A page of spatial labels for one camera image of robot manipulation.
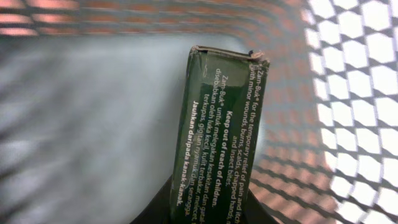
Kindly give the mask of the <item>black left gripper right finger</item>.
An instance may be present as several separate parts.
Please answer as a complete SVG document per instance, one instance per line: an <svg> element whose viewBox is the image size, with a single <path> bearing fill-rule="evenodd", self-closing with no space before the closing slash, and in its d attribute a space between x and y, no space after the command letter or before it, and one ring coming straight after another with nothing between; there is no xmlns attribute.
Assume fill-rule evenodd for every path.
<svg viewBox="0 0 398 224"><path fill-rule="evenodd" d="M278 224L278 222L267 213L251 190L248 191L246 207L244 209L244 224Z"/></svg>

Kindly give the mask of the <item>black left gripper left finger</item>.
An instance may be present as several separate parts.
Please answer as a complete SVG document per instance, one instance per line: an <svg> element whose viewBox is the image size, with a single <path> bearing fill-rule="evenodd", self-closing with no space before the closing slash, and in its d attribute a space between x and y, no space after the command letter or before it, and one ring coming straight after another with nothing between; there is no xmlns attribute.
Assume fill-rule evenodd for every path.
<svg viewBox="0 0 398 224"><path fill-rule="evenodd" d="M130 224L171 224L170 189L172 177L166 181L148 206Z"/></svg>

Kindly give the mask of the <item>dark green Zam-Buk box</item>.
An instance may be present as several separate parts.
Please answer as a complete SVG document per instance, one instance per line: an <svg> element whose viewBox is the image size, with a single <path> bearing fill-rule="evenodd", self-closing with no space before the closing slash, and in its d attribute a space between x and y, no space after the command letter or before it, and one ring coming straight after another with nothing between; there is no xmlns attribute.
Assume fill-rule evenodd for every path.
<svg viewBox="0 0 398 224"><path fill-rule="evenodd" d="M186 71L169 223L246 223L267 74L262 52L196 45Z"/></svg>

